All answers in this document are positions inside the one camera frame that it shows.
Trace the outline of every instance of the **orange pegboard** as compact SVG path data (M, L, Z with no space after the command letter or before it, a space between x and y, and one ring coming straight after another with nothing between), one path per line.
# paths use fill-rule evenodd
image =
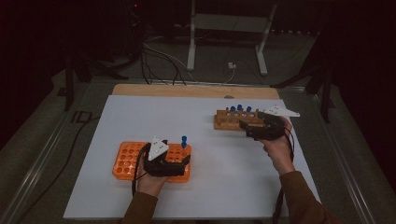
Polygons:
M137 155L140 149L146 145L147 142L122 142L120 144L119 154L113 167L113 175L121 180L133 180L134 169L136 166ZM168 144L169 149L166 155L166 160L169 162L181 162L186 156L191 154L191 146L187 145L182 148L181 144ZM167 182L171 183L185 183L190 178L191 161L186 166L184 175L171 176Z

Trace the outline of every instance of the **gray floor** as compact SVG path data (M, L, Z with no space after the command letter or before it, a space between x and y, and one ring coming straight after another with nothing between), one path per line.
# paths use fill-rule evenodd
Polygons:
M179 62L180 73L189 85L217 83L224 85L232 71L227 62L236 63L233 85L267 86L298 74L315 38L305 35L270 35L264 50L269 74L259 74L254 54L254 42L211 45L198 41L196 67L190 74ZM163 38L149 39L147 45L160 52L187 61L188 38L179 37L172 43ZM160 79L172 83L175 69L169 62L148 56L148 65ZM144 83L140 63L120 72L129 77L123 83ZM279 90L286 106L303 116L292 119L305 159L310 167L323 204L345 223L396 223L396 197L375 162L354 119L350 116L337 89L332 88L330 124L318 114L319 96L306 95L302 89L307 79L293 84L293 88ZM91 83L80 83L77 100L70 112L64 112L64 98L56 96L64 86L64 72L53 78L54 91L0 151L0 211L4 214L18 186L43 148L53 143L46 169L39 175L26 206L29 206L61 170L73 139L81 127L70 120L75 111L90 111L100 116L114 85L120 81L99 73ZM74 187L97 122L88 124L79 134L71 161L52 188L29 211L21 223L111 223L111 220L65 220L63 212ZM248 224L253 220L211 220L210 223Z

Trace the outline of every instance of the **wooden peg board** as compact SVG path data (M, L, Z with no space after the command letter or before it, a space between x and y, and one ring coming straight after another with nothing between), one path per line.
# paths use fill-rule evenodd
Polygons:
M214 119L214 128L216 130L243 131L239 128L239 120L242 120L251 126L262 127L264 125L264 121L258 118L258 112L259 110L254 112L243 110L230 111L228 108L225 110L217 110Z

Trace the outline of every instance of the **handheld controller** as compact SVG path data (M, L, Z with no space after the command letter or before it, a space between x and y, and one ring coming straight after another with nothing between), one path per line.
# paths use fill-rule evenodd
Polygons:
M280 117L263 112L258 112L258 117L264 121L263 126L252 126L239 120L239 127L246 131L247 137L272 141L285 135L285 124Z
M149 153L151 150L151 143L147 143L142 150L146 153L144 155L144 169L153 176L176 176L184 175L186 165L190 163L191 156L186 156L181 162L169 162L167 161L167 151L151 159Z

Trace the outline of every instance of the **white table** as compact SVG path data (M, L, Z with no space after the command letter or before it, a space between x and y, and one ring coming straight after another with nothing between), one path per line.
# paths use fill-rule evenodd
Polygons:
M119 145L150 141L154 135L169 143L180 142L186 135L192 147L191 179L164 186L155 219L270 217L280 183L261 143L243 132L213 129L217 109L239 104L260 110L284 106L282 100L109 96L64 217L122 217L132 193L131 182L111 174ZM318 199L296 134L292 134L296 169ZM287 214L284 205L282 216Z

